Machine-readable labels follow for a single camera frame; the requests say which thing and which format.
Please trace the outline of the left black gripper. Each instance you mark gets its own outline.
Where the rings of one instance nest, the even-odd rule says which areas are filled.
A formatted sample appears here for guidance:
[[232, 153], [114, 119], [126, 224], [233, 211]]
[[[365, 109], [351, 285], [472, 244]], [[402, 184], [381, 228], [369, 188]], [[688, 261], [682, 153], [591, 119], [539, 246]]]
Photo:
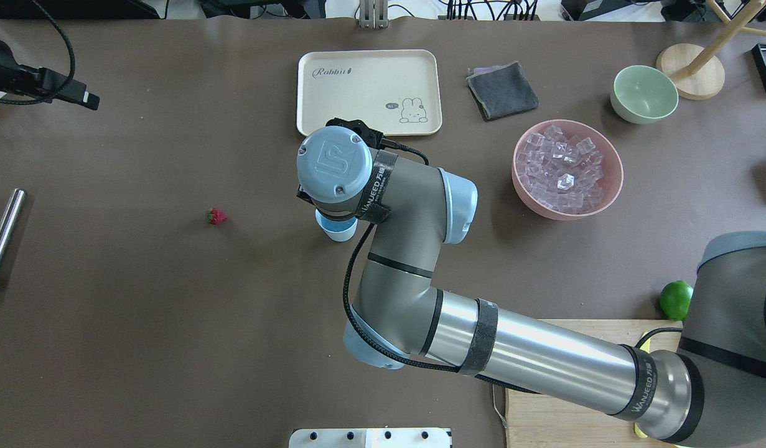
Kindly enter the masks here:
[[67, 78], [49, 68], [17, 63], [12, 49], [0, 40], [0, 93], [28, 96], [41, 102], [60, 99], [88, 110], [98, 110], [100, 97], [84, 91], [78, 98], [78, 82], [70, 80], [67, 86], [62, 86]]

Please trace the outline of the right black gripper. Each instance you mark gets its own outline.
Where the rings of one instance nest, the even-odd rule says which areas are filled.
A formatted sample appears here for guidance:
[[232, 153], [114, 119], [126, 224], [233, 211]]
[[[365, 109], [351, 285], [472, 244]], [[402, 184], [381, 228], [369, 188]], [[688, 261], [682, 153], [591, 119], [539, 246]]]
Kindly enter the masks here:
[[334, 206], [360, 195], [371, 179], [372, 150], [382, 138], [362, 120], [340, 118], [310, 133], [297, 150], [298, 198]]

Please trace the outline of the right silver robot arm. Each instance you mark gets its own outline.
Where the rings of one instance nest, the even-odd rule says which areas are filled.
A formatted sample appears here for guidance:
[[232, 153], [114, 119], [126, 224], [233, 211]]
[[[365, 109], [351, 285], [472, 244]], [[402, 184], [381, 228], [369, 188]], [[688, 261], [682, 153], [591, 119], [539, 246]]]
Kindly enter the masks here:
[[707, 244], [678, 348], [648, 353], [431, 286], [442, 245], [473, 221], [468, 179], [400, 159], [349, 126], [310, 133], [296, 166], [297, 194], [319, 215], [375, 233], [357, 300], [343, 298], [355, 358], [525, 388], [670, 444], [766, 437], [766, 231]]

